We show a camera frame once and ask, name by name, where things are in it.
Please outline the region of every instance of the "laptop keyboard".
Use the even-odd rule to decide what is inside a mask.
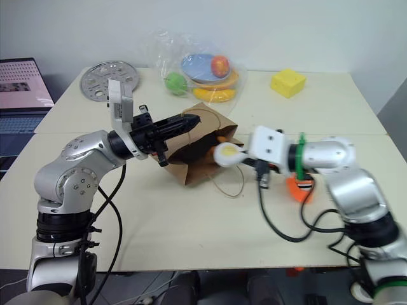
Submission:
[[[43,118],[0,118],[0,134],[33,133]]]

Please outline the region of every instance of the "blue plate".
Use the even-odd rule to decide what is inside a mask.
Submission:
[[[197,83],[217,83],[229,77],[231,69],[223,78],[219,78],[212,73],[210,63],[214,58],[211,54],[193,54],[184,57],[181,62],[183,72]]]

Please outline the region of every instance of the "laptop screen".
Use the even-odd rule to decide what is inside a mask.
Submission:
[[[33,58],[0,60],[0,111],[54,105]]]

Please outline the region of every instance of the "green part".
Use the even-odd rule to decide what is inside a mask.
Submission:
[[[164,79],[165,86],[174,95],[184,95],[188,89],[186,79],[177,72],[171,72]]]
[[[303,150],[305,145],[305,134],[301,132],[300,140],[298,141],[297,151],[295,153],[295,172],[297,174],[297,180],[304,180],[304,169],[302,165]]]
[[[384,288],[396,287],[396,286],[407,286],[407,281],[391,281],[386,284],[380,285],[375,290],[375,296],[379,293],[379,291],[383,290]]]

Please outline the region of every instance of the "red apple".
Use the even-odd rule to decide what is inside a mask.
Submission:
[[[215,76],[224,78],[229,73],[229,61],[225,56],[215,56],[214,58],[212,58],[210,68],[212,69],[212,73]]]

